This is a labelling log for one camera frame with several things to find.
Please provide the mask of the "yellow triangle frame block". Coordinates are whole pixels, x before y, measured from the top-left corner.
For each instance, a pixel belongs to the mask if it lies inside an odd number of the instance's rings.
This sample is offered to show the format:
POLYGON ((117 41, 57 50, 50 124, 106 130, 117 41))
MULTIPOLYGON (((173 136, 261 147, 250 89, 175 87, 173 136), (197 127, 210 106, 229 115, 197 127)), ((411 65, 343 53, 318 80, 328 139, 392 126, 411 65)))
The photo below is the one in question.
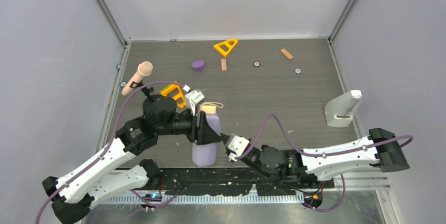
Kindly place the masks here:
POLYGON ((238 39, 231 38, 223 42, 214 44, 213 48, 222 57, 226 58, 231 53, 231 51, 236 47, 237 44, 238 44, 238 39))

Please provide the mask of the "small wooden block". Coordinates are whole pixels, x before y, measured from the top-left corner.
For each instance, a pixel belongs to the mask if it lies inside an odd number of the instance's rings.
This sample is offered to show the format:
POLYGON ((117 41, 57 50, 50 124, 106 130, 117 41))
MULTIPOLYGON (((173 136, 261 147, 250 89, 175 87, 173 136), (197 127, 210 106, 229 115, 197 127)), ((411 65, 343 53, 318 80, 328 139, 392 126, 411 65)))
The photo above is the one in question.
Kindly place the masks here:
POLYGON ((221 59, 220 65, 221 65, 221 71, 222 72, 226 72, 227 71, 227 63, 226 63, 226 59, 225 58, 221 59))
POLYGON ((292 54, 289 53, 285 48, 281 49, 280 51, 288 60, 292 60, 293 59, 292 54))

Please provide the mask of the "white stand holder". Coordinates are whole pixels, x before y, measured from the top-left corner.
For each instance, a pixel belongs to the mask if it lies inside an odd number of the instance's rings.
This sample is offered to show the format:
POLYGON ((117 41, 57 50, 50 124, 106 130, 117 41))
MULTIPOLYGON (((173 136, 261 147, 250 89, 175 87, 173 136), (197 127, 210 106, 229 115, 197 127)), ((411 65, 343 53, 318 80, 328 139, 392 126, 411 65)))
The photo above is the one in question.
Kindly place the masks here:
POLYGON ((351 90, 329 101, 324 107, 327 125, 335 128, 348 127, 356 115, 361 99, 360 90, 351 90))

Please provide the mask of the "white glasses case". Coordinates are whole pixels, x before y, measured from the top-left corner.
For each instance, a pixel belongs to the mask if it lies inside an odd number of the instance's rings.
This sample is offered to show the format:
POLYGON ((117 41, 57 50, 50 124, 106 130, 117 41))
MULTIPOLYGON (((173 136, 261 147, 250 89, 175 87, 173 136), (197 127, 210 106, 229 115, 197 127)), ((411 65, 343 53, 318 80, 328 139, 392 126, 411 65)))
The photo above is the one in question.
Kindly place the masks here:
MULTIPOLYGON (((210 128, 220 136, 220 118, 217 114, 206 114, 206 119, 210 128)), ((211 166, 216 161, 218 143, 206 145, 192 144, 192 161, 197 167, 211 166)))

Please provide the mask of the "pink toy microphone on stand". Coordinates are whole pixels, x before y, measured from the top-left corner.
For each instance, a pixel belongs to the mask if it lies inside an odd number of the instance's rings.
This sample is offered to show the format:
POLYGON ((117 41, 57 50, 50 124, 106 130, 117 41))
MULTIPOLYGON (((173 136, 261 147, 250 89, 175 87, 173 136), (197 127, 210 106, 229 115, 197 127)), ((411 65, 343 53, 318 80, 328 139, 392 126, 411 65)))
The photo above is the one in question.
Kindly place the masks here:
POLYGON ((140 86, 143 80, 150 76, 153 72, 153 64, 149 61, 144 61, 140 63, 137 67, 137 70, 130 78, 130 80, 123 87, 121 94, 123 96, 129 95, 134 89, 140 86))

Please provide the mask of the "beige folding umbrella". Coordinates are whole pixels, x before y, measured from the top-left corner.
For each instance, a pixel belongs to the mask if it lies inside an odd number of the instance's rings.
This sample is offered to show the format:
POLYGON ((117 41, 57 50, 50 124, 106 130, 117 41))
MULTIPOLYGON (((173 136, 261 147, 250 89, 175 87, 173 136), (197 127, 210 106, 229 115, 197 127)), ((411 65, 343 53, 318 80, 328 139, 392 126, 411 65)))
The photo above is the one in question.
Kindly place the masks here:
POLYGON ((203 102, 199 106, 199 110, 206 114, 216 114, 218 108, 224 108, 224 105, 219 102, 203 102))

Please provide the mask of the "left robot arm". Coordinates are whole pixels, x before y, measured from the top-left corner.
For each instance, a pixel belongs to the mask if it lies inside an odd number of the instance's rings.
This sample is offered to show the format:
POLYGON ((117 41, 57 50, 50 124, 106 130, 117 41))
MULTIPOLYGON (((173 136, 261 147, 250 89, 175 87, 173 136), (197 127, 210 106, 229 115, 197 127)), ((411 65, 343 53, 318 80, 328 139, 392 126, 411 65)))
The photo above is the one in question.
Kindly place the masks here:
POLYGON ((154 146, 160 136, 185 135, 192 143, 193 163, 198 167, 213 165, 220 141, 218 115, 205 111, 194 114, 191 109, 178 113, 176 109, 171 97, 148 96, 143 114, 126 122, 96 155, 65 176, 47 177, 43 187, 59 221, 76 223, 108 197, 129 189, 158 186, 162 175, 151 159, 142 160, 122 177, 105 180, 105 176, 154 146))

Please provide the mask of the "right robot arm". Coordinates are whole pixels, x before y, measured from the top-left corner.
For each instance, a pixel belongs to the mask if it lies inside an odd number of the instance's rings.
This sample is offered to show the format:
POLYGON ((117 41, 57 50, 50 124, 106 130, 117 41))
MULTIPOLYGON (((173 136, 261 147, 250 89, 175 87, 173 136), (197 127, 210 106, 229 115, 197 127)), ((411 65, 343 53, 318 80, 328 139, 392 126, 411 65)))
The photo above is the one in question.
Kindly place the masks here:
POLYGON ((266 178, 307 184, 368 168, 379 168, 383 173, 407 170, 410 166, 402 148, 412 141, 410 135, 397 137, 374 128, 367 136, 345 144, 278 150, 267 145, 258 149, 251 139, 235 134, 222 136, 231 162, 241 161, 266 178))

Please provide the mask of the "purple heart-shaped box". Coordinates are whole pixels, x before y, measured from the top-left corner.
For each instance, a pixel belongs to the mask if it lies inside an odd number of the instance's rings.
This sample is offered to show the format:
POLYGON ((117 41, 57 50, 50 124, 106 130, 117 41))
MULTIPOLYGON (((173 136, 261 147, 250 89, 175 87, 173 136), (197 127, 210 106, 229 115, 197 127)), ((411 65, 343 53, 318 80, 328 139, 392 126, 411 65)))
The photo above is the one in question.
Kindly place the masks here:
POLYGON ((205 62, 203 60, 197 60, 192 62, 191 67, 194 71, 199 72, 205 69, 205 62))

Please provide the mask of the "orange green triangle block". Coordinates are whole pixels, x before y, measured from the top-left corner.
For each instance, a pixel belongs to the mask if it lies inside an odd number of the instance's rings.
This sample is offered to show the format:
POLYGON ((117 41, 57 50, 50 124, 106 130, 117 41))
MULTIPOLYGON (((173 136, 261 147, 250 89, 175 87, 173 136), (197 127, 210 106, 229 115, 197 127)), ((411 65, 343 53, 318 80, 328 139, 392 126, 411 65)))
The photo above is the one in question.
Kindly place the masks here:
POLYGON ((165 88, 163 88, 160 91, 160 94, 165 97, 173 98, 178 108, 186 107, 185 95, 183 93, 182 88, 179 85, 170 84, 165 88))

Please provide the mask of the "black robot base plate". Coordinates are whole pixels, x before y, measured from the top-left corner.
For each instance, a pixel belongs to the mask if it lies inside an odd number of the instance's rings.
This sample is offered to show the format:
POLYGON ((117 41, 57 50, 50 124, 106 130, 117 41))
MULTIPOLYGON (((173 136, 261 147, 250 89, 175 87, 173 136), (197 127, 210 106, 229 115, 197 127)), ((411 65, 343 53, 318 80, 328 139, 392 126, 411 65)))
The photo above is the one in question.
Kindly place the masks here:
POLYGON ((315 192, 331 189, 333 180, 318 181, 314 175, 298 178, 263 176, 252 168, 162 168, 155 182, 140 186, 142 190, 163 190, 174 196, 245 196, 255 189, 259 196, 288 196, 296 190, 315 192))

